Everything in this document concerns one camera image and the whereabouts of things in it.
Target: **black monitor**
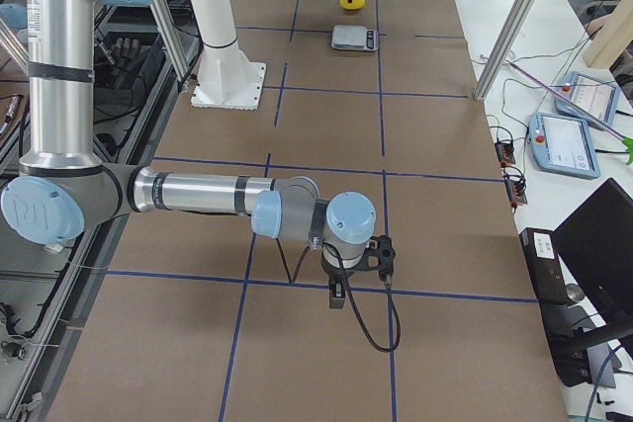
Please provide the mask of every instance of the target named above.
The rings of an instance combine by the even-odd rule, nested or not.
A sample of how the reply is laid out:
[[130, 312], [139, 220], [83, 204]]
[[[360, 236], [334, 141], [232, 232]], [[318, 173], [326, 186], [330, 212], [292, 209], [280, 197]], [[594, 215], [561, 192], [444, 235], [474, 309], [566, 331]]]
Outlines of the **black monitor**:
[[[633, 199], [615, 180], [565, 219], [553, 241], [607, 326], [633, 317]], [[620, 342], [633, 356], [633, 336]]]

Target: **white pole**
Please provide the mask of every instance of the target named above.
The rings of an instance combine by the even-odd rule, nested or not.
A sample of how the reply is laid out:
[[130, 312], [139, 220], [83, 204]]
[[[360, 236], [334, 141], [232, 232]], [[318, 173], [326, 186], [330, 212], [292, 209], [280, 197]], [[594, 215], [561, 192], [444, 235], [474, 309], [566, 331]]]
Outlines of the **white pole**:
[[191, 0], [205, 45], [192, 105], [257, 109], [266, 65], [251, 63], [237, 44], [229, 0]]
[[514, 39], [518, 35], [523, 21], [532, 7], [534, 0], [515, 0], [514, 5], [510, 9], [510, 13], [507, 14], [505, 23], [501, 32], [498, 34], [497, 42], [493, 47], [493, 51], [490, 54], [484, 71], [479, 78], [477, 89], [475, 89], [475, 99], [483, 101], [486, 99], [488, 92], [490, 91], [501, 65], [505, 61], [507, 54], [514, 43]]

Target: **cardboard surface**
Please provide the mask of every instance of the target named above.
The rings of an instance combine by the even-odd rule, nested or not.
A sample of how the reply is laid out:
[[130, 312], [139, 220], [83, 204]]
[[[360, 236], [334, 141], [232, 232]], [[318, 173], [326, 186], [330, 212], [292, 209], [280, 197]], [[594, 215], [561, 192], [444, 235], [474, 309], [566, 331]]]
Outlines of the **cardboard surface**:
[[[318, 251], [291, 287], [247, 218], [155, 211], [131, 217], [49, 420], [567, 420], [467, 46], [446, 38], [454, 1], [231, 1], [269, 63], [260, 107], [192, 108], [192, 85], [153, 166], [367, 195], [394, 239], [402, 346], [376, 352], [349, 302], [328, 309]], [[387, 29], [380, 53], [331, 50], [357, 20]], [[305, 244], [282, 244], [292, 270]], [[377, 276], [350, 282], [393, 341]]]
[[217, 417], [240, 294], [239, 284], [109, 276], [46, 420]]

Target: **label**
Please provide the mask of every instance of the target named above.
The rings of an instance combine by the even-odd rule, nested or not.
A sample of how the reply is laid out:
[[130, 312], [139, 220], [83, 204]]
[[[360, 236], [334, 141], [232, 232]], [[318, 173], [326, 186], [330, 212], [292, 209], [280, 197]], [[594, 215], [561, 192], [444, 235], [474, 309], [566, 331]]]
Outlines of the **label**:
[[534, 248], [536, 249], [536, 257], [543, 259], [554, 259], [554, 247], [549, 234], [540, 232], [534, 233]]
[[42, 41], [42, 13], [40, 0], [27, 0], [27, 15], [29, 19], [29, 42]]

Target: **wooden block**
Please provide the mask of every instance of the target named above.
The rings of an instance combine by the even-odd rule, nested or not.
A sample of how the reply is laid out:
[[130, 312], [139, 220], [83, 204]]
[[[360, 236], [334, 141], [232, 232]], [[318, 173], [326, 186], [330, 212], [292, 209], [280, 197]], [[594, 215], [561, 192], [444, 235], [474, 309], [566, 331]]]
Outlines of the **wooden block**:
[[633, 41], [633, 0], [621, 0], [583, 54], [590, 68], [609, 68]]

